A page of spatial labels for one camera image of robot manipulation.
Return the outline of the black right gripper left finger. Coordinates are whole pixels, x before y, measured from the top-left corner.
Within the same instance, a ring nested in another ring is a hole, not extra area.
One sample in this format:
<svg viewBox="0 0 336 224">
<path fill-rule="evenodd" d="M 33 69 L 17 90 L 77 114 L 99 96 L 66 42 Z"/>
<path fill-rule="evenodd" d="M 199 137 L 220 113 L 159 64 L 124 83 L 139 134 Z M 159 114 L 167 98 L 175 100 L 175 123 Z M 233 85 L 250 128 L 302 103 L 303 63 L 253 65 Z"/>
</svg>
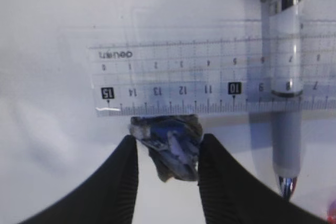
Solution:
<svg viewBox="0 0 336 224">
<path fill-rule="evenodd" d="M 136 139 L 126 135 L 81 185 L 23 223 L 132 223 L 138 184 Z"/>
</svg>

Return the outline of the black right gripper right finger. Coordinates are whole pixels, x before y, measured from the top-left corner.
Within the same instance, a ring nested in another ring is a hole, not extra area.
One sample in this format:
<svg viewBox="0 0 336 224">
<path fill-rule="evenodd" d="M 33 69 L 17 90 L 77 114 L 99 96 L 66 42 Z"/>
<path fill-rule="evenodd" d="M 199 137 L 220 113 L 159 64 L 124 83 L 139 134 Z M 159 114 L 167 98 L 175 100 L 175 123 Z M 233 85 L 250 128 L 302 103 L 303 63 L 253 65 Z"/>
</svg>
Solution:
<svg viewBox="0 0 336 224">
<path fill-rule="evenodd" d="M 206 223 L 325 223 L 261 183 L 220 143 L 205 134 L 198 186 Z"/>
</svg>

